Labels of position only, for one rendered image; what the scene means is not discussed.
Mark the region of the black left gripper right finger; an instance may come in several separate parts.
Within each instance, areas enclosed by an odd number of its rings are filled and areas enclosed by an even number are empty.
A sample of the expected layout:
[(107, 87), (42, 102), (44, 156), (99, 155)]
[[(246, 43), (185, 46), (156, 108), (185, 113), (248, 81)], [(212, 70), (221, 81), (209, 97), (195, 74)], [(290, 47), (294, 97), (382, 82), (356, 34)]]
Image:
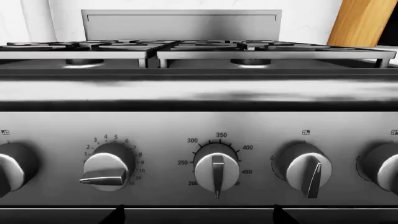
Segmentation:
[(273, 224), (300, 224), (295, 218), (290, 216), (281, 206), (274, 205)]

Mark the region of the silver oven temperature knob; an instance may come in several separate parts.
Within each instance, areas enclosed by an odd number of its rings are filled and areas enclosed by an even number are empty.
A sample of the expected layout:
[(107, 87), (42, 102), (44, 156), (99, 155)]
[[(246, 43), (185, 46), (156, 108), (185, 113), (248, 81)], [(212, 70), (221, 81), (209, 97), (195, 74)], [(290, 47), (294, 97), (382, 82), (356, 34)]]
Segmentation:
[(193, 157), (193, 174), (197, 184), (220, 198), (221, 192), (233, 187), (240, 176), (238, 153), (231, 145), (210, 141)]

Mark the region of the black cast iron grate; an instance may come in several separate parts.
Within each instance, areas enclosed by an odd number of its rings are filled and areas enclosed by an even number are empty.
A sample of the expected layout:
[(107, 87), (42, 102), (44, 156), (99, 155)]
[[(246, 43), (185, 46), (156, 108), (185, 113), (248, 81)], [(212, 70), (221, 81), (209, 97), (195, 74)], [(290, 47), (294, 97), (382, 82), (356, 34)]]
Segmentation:
[(0, 69), (74, 69), (64, 68), (66, 59), (103, 59), (95, 69), (154, 68), (151, 58), (160, 46), (134, 40), (8, 42), (0, 46)]
[(393, 50), (364, 49), (330, 45), (279, 42), (276, 40), (183, 40), (157, 51), (161, 68), (170, 61), (231, 59), (275, 60), (363, 60), (374, 59), (376, 68), (386, 68), (397, 52)]

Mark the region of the round gas burner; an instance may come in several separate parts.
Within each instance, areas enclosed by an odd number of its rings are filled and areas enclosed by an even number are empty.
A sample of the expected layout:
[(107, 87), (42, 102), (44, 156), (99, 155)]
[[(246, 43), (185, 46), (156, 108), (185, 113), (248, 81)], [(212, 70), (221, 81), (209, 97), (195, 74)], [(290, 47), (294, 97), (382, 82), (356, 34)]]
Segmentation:
[(230, 62), (238, 68), (267, 68), (271, 64), (269, 59), (231, 59)]
[(93, 68), (104, 63), (103, 59), (66, 59), (64, 68)]

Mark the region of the stainless steel gas range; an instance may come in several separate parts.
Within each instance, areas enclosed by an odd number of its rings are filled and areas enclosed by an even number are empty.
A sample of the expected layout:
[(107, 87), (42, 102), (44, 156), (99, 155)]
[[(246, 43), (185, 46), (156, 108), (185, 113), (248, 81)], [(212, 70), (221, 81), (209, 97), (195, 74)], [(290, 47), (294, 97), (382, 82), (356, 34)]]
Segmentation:
[[(98, 224), (124, 205), (125, 224), (273, 224), (274, 205), (300, 224), (398, 224), (398, 195), (364, 179), (358, 161), (398, 143), (398, 63), (374, 59), (170, 61), (161, 68), (0, 69), (0, 145), (23, 143), (38, 173), (0, 198), (0, 224)], [(238, 153), (238, 182), (215, 198), (193, 174), (210, 141)], [(331, 160), (315, 199), (273, 171), (292, 141)], [(106, 143), (131, 149), (127, 185), (103, 192), (79, 182)]]

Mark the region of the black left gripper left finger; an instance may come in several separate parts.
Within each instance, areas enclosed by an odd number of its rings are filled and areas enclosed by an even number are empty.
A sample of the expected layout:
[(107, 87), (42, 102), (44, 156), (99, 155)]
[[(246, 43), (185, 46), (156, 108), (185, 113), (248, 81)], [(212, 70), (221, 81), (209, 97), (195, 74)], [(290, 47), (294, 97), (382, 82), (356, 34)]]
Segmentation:
[(117, 206), (110, 214), (105, 216), (98, 224), (125, 224), (124, 205)]

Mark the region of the stainless stove backguard panel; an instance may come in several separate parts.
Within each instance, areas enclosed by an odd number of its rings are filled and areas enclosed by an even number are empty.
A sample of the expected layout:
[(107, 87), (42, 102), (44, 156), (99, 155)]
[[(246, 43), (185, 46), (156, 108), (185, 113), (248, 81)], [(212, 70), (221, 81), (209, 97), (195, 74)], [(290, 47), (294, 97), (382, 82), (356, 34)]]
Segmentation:
[(281, 10), (82, 10), (87, 40), (278, 40)]

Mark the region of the silver burner knob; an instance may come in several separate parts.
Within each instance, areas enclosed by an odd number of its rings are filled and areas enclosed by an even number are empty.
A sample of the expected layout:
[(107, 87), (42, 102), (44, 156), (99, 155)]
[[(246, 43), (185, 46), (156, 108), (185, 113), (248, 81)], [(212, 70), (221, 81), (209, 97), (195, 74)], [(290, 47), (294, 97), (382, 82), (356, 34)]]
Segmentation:
[(364, 179), (398, 195), (398, 143), (385, 143), (371, 149), (358, 161)]
[(19, 190), (38, 173), (36, 152), (23, 143), (0, 145), (0, 198)]
[(277, 151), (272, 168), (278, 178), (310, 199), (318, 197), (333, 170), (328, 156), (306, 141), (292, 141)]

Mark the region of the silver timer knob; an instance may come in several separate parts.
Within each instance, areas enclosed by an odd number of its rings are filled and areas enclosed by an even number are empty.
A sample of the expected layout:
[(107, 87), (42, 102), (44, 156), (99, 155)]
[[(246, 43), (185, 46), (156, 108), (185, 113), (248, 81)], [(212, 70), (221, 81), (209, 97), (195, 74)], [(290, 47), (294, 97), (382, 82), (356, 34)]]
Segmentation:
[(84, 162), (79, 182), (103, 192), (114, 192), (127, 185), (135, 165), (131, 149), (118, 143), (106, 143), (97, 147)]

